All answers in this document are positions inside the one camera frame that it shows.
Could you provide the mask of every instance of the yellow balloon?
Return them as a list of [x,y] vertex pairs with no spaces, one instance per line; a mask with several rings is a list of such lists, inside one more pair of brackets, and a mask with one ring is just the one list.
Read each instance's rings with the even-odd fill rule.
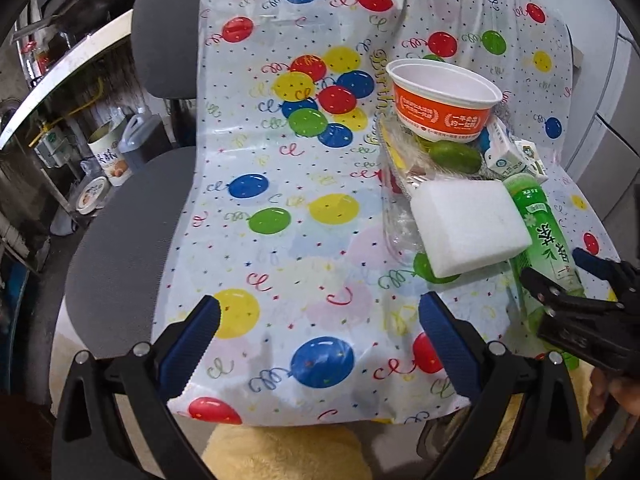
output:
[[360,54],[348,46],[334,46],[326,51],[322,60],[333,71],[340,74],[356,70],[360,66]]
[[582,209],[583,211],[587,209],[587,203],[582,199],[581,196],[571,195],[571,202],[573,202],[578,209]]
[[241,288],[226,288],[214,294],[220,302],[222,318],[216,332],[219,339],[240,337],[251,330],[260,317],[258,301]]
[[312,218],[329,225],[346,224],[358,216],[359,210],[358,201],[343,193],[324,195],[309,204]]
[[549,72],[554,67],[554,62],[544,50],[538,50],[533,55],[533,64],[540,72]]
[[316,93],[314,80],[304,72],[286,72],[271,87],[283,101],[302,101]]
[[367,115],[362,111],[362,108],[354,108],[351,112],[334,115],[334,120],[337,123],[344,124],[352,132],[364,130],[369,124],[369,119],[367,119]]

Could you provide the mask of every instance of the paper bowl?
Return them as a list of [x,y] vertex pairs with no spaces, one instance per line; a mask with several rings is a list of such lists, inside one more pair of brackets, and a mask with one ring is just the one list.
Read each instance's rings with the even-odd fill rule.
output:
[[428,140],[470,142],[482,131],[500,89],[466,68],[430,59],[398,59],[386,71],[402,123]]

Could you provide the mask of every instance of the white carton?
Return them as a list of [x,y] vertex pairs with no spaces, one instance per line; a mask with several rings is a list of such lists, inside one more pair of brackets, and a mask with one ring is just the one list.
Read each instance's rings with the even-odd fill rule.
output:
[[535,177],[539,184],[546,182],[549,177],[546,174],[545,165],[542,164],[536,145],[530,140],[516,140],[515,143],[524,156],[527,157],[527,171]]
[[487,167],[507,178],[516,173],[529,171],[527,157],[516,146],[503,122],[496,116],[489,117],[478,137],[480,151]]

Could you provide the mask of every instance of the plastic jug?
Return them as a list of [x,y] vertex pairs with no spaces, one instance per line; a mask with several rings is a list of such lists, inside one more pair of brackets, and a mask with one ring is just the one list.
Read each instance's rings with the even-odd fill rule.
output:
[[120,153],[134,173],[171,148],[161,117],[146,112],[144,108],[139,108],[138,113],[130,118],[118,143]]

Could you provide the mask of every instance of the orange bowl label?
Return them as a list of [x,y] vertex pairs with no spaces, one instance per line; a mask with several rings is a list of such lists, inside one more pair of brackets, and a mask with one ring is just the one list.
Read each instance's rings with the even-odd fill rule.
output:
[[396,109],[414,123],[447,134],[472,135],[484,127],[491,108],[472,110],[431,101],[394,83]]

